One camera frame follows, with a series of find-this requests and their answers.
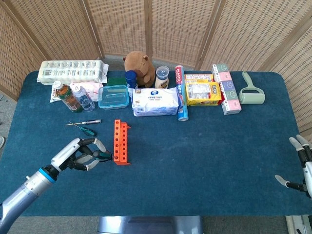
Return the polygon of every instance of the wicker folding screen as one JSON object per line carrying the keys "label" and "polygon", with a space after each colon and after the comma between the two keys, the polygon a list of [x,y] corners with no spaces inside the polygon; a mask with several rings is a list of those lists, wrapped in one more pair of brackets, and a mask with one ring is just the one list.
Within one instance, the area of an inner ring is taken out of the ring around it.
{"label": "wicker folding screen", "polygon": [[272,68],[286,83],[298,127],[312,127],[312,26]]}
{"label": "wicker folding screen", "polygon": [[51,59],[101,57],[79,1],[8,0],[6,4]]}
{"label": "wicker folding screen", "polygon": [[0,6],[0,90],[16,101],[26,75],[37,70],[42,60],[44,57]]}
{"label": "wicker folding screen", "polygon": [[201,69],[225,62],[257,71],[311,7],[310,0],[226,1]]}
{"label": "wicker folding screen", "polygon": [[146,52],[144,0],[85,0],[106,54]]}
{"label": "wicker folding screen", "polygon": [[304,136],[305,139],[308,140],[308,142],[312,142],[312,134],[309,134],[307,136]]}
{"label": "wicker folding screen", "polygon": [[195,66],[216,2],[153,0],[153,57]]}

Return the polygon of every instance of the wet wipes package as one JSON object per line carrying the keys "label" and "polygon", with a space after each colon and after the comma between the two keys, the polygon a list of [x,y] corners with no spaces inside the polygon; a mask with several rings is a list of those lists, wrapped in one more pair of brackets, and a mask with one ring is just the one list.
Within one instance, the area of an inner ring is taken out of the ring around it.
{"label": "wet wipes package", "polygon": [[133,91],[132,109],[137,117],[176,115],[178,107],[179,97],[176,88]]}

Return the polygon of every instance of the green screwdriver handle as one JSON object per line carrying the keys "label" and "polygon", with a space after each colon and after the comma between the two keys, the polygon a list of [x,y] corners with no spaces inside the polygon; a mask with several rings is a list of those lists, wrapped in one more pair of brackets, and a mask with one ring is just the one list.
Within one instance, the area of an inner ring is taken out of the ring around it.
{"label": "green screwdriver handle", "polygon": [[87,135],[91,137],[95,137],[97,133],[89,128],[80,127],[80,129]]}

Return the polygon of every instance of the beverage bottle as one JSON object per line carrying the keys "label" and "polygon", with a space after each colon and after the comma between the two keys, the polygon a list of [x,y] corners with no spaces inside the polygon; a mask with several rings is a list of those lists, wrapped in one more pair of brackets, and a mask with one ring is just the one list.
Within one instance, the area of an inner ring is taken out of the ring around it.
{"label": "beverage bottle", "polygon": [[85,111],[93,111],[96,105],[90,98],[87,91],[78,84],[75,84],[73,87],[73,93],[77,101],[83,107]]}
{"label": "beverage bottle", "polygon": [[65,103],[65,105],[75,113],[83,110],[82,106],[76,100],[71,88],[68,85],[63,85],[59,80],[53,83],[53,88],[56,89],[57,96]]}

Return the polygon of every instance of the brown teddy bear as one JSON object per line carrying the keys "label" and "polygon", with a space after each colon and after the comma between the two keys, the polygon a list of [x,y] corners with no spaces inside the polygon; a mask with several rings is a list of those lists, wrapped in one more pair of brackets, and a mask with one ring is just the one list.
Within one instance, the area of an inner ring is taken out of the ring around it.
{"label": "brown teddy bear", "polygon": [[146,54],[141,51],[132,51],[126,57],[123,57],[123,60],[126,72],[134,71],[136,73],[138,86],[145,85],[145,88],[149,88],[153,85],[155,68]]}

